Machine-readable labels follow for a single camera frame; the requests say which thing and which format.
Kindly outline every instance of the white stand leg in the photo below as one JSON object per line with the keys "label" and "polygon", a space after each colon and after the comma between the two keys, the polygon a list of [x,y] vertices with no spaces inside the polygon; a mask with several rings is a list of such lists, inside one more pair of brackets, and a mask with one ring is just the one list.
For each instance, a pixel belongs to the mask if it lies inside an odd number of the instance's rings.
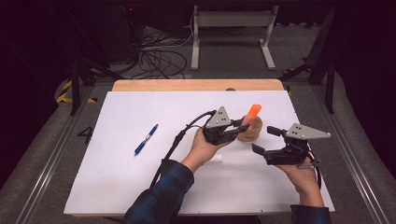
{"label": "white stand leg", "polygon": [[277,6],[273,7],[272,15],[268,21],[267,26],[267,34],[265,35],[265,39],[260,39],[260,46],[262,47],[262,54],[264,55],[264,59],[267,63],[267,67],[269,70],[275,70],[274,60],[272,59],[270,50],[268,49],[268,42],[270,41],[271,33],[274,28],[274,23],[277,14]]}
{"label": "white stand leg", "polygon": [[198,70],[199,38],[198,38],[198,6],[194,6],[194,42],[192,45],[191,70]]}

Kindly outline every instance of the metal stand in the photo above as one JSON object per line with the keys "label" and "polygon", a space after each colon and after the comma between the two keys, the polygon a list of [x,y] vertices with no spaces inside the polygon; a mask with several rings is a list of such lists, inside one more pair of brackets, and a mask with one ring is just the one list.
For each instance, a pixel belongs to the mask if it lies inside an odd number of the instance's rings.
{"label": "metal stand", "polygon": [[194,7],[194,39],[192,46],[191,70],[198,69],[200,40],[198,37],[199,27],[210,26],[266,26],[267,32],[264,39],[259,39],[262,54],[269,70],[275,70],[268,42],[276,19],[278,6],[271,11],[199,11]]}
{"label": "metal stand", "polygon": [[50,6],[49,13],[52,15],[52,18],[59,23],[60,28],[56,29],[56,31],[58,32],[60,40],[64,43],[64,50],[70,59],[70,74],[73,91],[73,108],[70,116],[74,116],[81,105],[79,82],[82,80],[85,86],[93,86],[96,81],[95,77],[90,72],[91,67],[116,80],[123,77],[82,55],[79,47],[80,39],[82,38],[78,37],[78,33],[81,31],[76,28],[75,21],[70,21],[70,13],[65,6]]}
{"label": "metal stand", "polygon": [[309,84],[318,85],[327,73],[325,103],[331,114],[334,113],[332,111],[332,92],[335,70],[331,55],[326,55],[326,53],[323,52],[323,47],[332,25],[332,18],[335,10],[336,7],[330,8],[304,64],[295,69],[285,70],[283,72],[283,76],[279,78],[280,81],[284,82],[301,74],[302,72],[311,72],[311,75],[308,78]]}

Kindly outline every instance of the white table top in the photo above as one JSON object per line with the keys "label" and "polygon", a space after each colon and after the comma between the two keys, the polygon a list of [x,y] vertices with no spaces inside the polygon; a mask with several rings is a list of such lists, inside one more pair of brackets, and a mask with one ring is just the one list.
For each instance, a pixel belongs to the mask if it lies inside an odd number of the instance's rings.
{"label": "white table top", "polygon": [[[222,105],[230,119],[240,119],[253,104],[262,105],[259,116],[264,124],[254,143],[266,149],[281,149],[283,138],[266,133],[266,126],[288,129],[299,122],[285,91],[109,92],[64,213],[123,216],[149,187],[161,159],[186,124]],[[207,119],[209,116],[196,124],[203,125]],[[134,157],[134,150],[156,123],[157,132]],[[187,155],[194,134],[194,129],[187,132],[172,160],[181,161]],[[263,157],[252,152],[250,143],[235,140],[218,155],[222,162],[206,164],[195,173],[181,215],[289,212],[290,205],[299,202],[286,175],[266,165]],[[334,211],[324,182],[321,191],[325,205]]]}

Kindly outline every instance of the hand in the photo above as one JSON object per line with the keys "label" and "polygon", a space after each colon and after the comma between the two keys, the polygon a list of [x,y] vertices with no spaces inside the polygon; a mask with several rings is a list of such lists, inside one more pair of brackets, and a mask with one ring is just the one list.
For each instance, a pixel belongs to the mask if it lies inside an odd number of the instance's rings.
{"label": "hand", "polygon": [[[308,158],[305,165],[312,165]],[[297,165],[278,165],[277,168],[286,173],[291,183],[300,194],[300,204],[314,207],[324,207],[315,169],[299,169]]]}
{"label": "hand", "polygon": [[192,141],[190,153],[181,163],[187,166],[194,173],[205,162],[210,161],[219,149],[230,143],[231,142],[213,146],[206,142],[202,129],[198,129],[195,133],[194,140]]}

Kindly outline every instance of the blue pen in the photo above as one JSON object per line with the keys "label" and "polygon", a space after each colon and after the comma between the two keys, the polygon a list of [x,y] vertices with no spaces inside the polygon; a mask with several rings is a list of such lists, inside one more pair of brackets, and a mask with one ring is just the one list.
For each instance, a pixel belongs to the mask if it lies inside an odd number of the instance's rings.
{"label": "blue pen", "polygon": [[155,133],[155,131],[157,130],[158,124],[156,124],[151,131],[149,132],[149,134],[147,135],[147,137],[145,138],[145,140],[143,140],[142,143],[140,143],[140,145],[134,150],[134,155],[137,156],[137,154],[139,154],[139,152],[142,150],[142,148],[145,146],[145,144],[147,143],[147,141],[150,139],[150,137]]}

